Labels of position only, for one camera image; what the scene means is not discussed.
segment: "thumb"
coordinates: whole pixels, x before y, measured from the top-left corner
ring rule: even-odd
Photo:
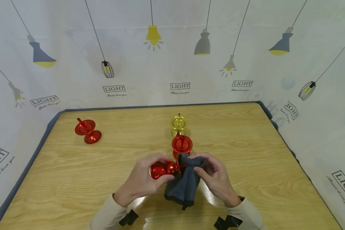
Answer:
[[[211,179],[211,176],[208,175],[201,167],[194,167],[194,172],[200,176],[206,182],[206,184]]]
[[[173,175],[163,175],[163,176],[161,176],[160,178],[158,178],[156,180],[156,184],[157,184],[157,186],[159,188],[160,186],[162,186],[166,182],[174,180],[174,179],[175,179],[175,176],[173,176]]]

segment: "gold diabolo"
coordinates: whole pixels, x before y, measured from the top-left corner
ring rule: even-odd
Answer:
[[[185,128],[188,126],[188,121],[178,114],[171,119],[170,126],[172,127],[171,134],[173,137],[185,135]]]

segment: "sleeve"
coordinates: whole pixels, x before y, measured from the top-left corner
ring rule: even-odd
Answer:
[[[117,230],[119,221],[127,215],[126,211],[111,195],[98,210],[87,230]]]
[[[247,199],[234,208],[226,207],[226,214],[243,221],[238,230],[268,230],[258,210]]]

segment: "red diabolo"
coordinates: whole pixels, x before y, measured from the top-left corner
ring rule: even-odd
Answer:
[[[178,135],[172,140],[172,154],[175,160],[178,160],[179,153],[187,153],[190,155],[192,148],[193,142],[188,136]]]
[[[95,130],[96,123],[93,120],[87,119],[82,121],[77,119],[78,124],[75,127],[75,133],[84,137],[84,142],[87,144],[94,144],[100,140],[102,134],[100,131]]]
[[[156,162],[151,166],[151,177],[155,180],[162,175],[174,175],[176,172],[180,173],[180,168],[187,167],[187,165],[179,165],[177,162],[167,162],[166,164]]]

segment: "wooden table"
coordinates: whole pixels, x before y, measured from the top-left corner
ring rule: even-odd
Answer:
[[[9,206],[0,229],[85,229],[136,159],[172,157],[169,121],[184,115],[192,152],[226,163],[231,184],[270,230],[341,229],[261,107],[256,103],[155,107],[61,114]],[[87,145],[77,118],[93,119],[102,139]],[[139,218],[122,229],[215,229],[223,204],[201,181],[192,208],[164,199],[165,187],[130,205]]]

